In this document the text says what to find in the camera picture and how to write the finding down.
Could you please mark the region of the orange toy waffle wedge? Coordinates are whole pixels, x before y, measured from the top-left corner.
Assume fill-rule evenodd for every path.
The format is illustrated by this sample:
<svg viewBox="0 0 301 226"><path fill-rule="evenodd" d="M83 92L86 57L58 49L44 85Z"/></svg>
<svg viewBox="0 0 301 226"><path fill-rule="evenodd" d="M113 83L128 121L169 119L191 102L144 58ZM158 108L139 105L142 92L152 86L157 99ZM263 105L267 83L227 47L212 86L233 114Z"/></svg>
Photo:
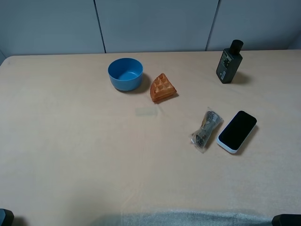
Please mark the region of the orange toy waffle wedge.
<svg viewBox="0 0 301 226"><path fill-rule="evenodd" d="M154 103L171 97L177 93L164 73L161 73L151 84L150 97Z"/></svg>

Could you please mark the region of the blue plastic bowl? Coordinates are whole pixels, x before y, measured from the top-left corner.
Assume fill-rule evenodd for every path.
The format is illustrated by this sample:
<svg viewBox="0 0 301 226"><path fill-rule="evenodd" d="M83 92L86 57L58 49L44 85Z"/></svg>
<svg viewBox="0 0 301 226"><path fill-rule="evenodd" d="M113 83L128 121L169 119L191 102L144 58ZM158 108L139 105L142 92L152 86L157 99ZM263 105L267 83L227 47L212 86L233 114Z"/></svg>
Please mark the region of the blue plastic bowl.
<svg viewBox="0 0 301 226"><path fill-rule="evenodd" d="M132 91L142 83L143 65L133 58L120 58L110 63L108 74L114 88Z"/></svg>

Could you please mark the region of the grey foam pad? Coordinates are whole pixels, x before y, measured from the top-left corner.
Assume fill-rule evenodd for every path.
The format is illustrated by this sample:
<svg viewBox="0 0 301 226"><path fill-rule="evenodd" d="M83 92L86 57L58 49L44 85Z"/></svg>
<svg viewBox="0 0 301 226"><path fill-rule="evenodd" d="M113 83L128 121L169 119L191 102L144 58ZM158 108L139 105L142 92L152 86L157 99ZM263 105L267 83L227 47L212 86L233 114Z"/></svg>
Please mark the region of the grey foam pad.
<svg viewBox="0 0 301 226"><path fill-rule="evenodd" d="M216 211L157 211L108 214L92 226L270 226L272 219L257 215Z"/></svg>

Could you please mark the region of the black and white phone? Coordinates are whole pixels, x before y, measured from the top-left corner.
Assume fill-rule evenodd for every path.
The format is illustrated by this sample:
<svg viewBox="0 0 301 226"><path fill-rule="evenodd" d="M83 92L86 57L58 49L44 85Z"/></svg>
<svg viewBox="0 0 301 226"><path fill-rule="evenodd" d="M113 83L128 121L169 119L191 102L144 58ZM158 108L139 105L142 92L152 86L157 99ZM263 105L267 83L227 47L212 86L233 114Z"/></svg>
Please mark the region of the black and white phone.
<svg viewBox="0 0 301 226"><path fill-rule="evenodd" d="M236 154L255 128L257 119L245 111L239 111L218 135L217 144L230 154Z"/></svg>

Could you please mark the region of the black flat bottle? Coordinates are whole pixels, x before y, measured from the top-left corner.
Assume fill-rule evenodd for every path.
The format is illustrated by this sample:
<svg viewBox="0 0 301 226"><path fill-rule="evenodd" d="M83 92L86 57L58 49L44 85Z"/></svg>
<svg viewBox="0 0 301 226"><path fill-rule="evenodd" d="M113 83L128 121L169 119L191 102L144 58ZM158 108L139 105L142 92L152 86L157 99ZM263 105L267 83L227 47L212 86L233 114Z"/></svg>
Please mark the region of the black flat bottle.
<svg viewBox="0 0 301 226"><path fill-rule="evenodd" d="M243 44L241 40L233 40L231 46L223 50L216 69L216 74L223 84L232 82L243 60L240 54Z"/></svg>

